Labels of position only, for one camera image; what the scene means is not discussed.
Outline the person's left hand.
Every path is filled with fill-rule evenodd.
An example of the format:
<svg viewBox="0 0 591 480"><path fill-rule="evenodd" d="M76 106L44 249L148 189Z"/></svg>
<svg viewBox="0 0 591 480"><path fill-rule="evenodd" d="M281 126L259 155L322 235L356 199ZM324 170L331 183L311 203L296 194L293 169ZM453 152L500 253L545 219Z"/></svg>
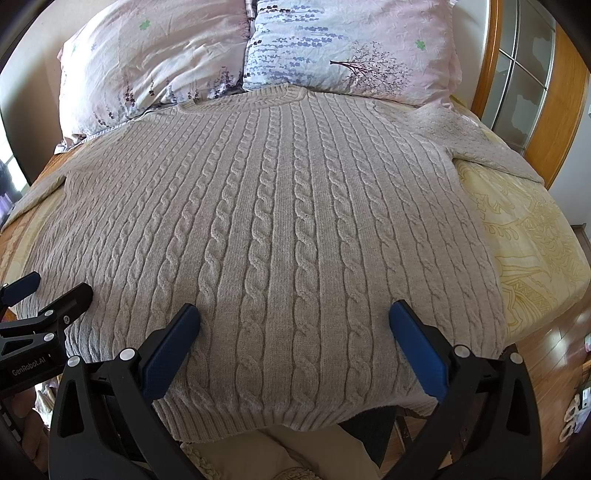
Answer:
<svg viewBox="0 0 591 480"><path fill-rule="evenodd" d="M48 467L48 436L45 425L34 410L36 391L30 388L10 398L13 414L24 421L22 449L33 464L42 472Z"/></svg>

